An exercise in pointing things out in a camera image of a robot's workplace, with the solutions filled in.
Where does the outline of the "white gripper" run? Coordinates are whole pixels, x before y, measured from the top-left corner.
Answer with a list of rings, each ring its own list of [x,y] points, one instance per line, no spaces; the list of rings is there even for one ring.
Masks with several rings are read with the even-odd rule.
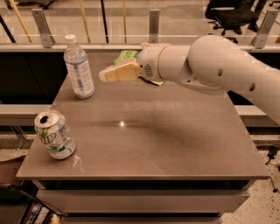
[[[159,72],[159,60],[161,53],[168,44],[141,43],[142,51],[135,58],[126,59],[114,66],[109,66],[99,72],[99,78],[103,82],[133,81],[140,73],[148,81],[163,82]]]

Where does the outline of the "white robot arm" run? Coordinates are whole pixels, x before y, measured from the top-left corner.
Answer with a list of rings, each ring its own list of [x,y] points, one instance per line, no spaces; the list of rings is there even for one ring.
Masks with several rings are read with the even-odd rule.
[[[99,72],[104,82],[172,81],[205,94],[241,95],[280,123],[280,70],[262,63],[227,38],[207,35],[191,45],[143,44],[136,58]]]

